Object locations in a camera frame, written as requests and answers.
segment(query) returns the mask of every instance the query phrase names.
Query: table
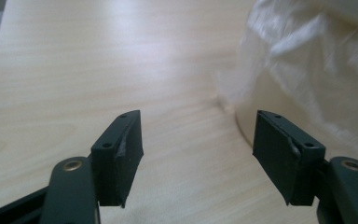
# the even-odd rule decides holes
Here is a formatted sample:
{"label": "table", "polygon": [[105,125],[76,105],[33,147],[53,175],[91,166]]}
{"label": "table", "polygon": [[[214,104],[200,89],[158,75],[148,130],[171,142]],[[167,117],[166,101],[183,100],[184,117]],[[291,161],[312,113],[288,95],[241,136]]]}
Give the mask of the table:
{"label": "table", "polygon": [[145,156],[126,208],[101,208],[102,223],[317,223],[316,206],[286,207],[215,93],[252,3],[7,1],[0,207],[140,109]]}

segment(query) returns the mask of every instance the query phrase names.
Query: plastic bag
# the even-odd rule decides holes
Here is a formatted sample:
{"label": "plastic bag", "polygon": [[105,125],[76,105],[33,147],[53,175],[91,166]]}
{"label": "plastic bag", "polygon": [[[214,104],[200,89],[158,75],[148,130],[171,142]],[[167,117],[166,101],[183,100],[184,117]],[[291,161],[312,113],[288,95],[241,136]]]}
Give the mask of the plastic bag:
{"label": "plastic bag", "polygon": [[330,156],[358,153],[358,27],[311,1],[258,0],[236,71],[215,79],[251,144],[263,109],[305,129]]}

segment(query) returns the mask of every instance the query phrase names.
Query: light wood surface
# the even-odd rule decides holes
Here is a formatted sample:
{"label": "light wood surface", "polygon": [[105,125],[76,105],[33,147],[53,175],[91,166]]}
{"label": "light wood surface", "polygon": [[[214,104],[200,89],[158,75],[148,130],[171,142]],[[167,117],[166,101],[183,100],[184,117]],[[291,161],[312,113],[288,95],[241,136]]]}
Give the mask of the light wood surface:
{"label": "light wood surface", "polygon": [[284,204],[216,97],[212,74],[235,65],[252,3],[7,1],[0,206],[140,109],[145,156],[103,223],[317,223],[316,206]]}

